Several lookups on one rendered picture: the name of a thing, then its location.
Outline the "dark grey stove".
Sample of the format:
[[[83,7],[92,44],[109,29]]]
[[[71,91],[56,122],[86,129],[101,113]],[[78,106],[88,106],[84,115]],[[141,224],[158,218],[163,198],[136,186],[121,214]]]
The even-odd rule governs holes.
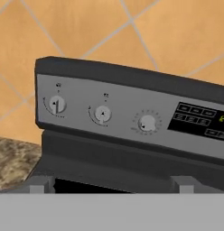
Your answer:
[[[34,65],[35,174],[130,193],[173,193],[192,176],[224,193],[224,86],[92,60],[44,57]],[[65,110],[49,102],[60,96]],[[98,106],[112,116],[100,124]],[[143,132],[144,115],[156,129]]]

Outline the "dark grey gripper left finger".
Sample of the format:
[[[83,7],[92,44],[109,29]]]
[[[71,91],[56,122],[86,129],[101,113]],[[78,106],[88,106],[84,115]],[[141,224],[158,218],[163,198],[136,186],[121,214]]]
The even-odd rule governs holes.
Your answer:
[[[9,193],[54,193],[54,183],[52,176],[33,176],[19,187],[10,189]]]

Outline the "silver stove knob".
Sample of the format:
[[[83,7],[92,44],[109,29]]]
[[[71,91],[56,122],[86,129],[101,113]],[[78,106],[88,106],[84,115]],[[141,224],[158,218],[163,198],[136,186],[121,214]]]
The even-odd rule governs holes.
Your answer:
[[[101,125],[108,122],[111,116],[112,113],[108,106],[98,106],[95,109],[95,117]]]
[[[54,115],[62,113],[65,110],[66,102],[60,96],[53,96],[50,99],[49,106]]]
[[[138,125],[143,132],[152,132],[156,129],[155,118],[152,115],[143,115],[139,119]]]

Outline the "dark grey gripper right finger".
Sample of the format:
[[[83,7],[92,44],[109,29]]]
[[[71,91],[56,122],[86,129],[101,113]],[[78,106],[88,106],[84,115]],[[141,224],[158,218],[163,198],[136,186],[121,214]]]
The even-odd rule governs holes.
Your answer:
[[[172,183],[174,193],[222,193],[222,190],[204,185],[192,176],[172,176]]]

